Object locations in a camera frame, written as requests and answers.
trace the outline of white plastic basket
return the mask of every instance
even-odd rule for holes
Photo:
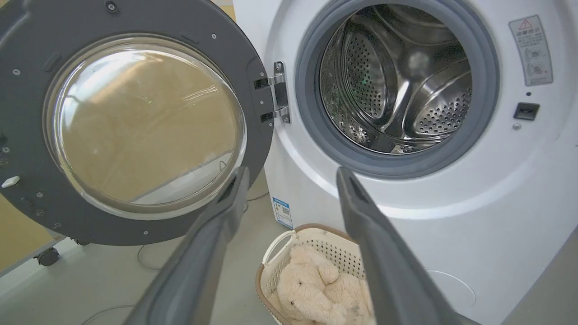
[[[271,256],[276,247],[287,238],[287,243],[274,256]],[[339,272],[349,273],[360,279],[365,277],[359,246],[343,232],[321,224],[305,224],[295,230],[282,233],[269,245],[255,279],[259,299],[279,325],[291,324],[271,305],[267,297],[277,288],[279,275],[289,263],[291,247],[299,244],[310,245],[325,254],[327,259],[339,268]]]

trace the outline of metal hinge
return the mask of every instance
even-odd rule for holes
[[[275,110],[268,114],[270,118],[280,117],[284,123],[291,123],[291,115],[287,101],[287,83],[285,80],[285,65],[283,62],[275,62],[273,65],[275,75],[255,81],[255,88],[272,87],[275,97]]]

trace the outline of beige plush toy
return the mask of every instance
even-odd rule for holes
[[[282,313],[293,324],[346,325],[347,310],[325,296],[325,285],[337,280],[339,270],[308,246],[294,246],[291,261],[279,275],[277,294]]]
[[[271,305],[277,309],[277,311],[283,316],[288,322],[291,322],[291,325],[316,325],[314,321],[310,319],[303,319],[303,320],[296,320],[290,319],[285,315],[283,312],[283,307],[281,307],[281,301],[279,301],[279,295],[277,295],[277,290],[271,292],[271,295],[267,298]]]
[[[342,273],[323,291],[327,298],[347,309],[347,325],[366,325],[373,322],[373,304],[367,281]]]

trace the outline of warning triangle symbol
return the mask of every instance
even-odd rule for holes
[[[528,29],[528,28],[532,28],[532,24],[530,24],[530,22],[527,19],[524,19],[524,21],[522,21],[522,24],[520,25],[520,28],[518,30],[521,31],[522,29]]]

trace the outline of washing machine door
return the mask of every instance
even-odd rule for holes
[[[0,10],[1,193],[82,241],[179,237],[236,167],[259,174],[273,133],[263,78],[209,0],[12,0]]]

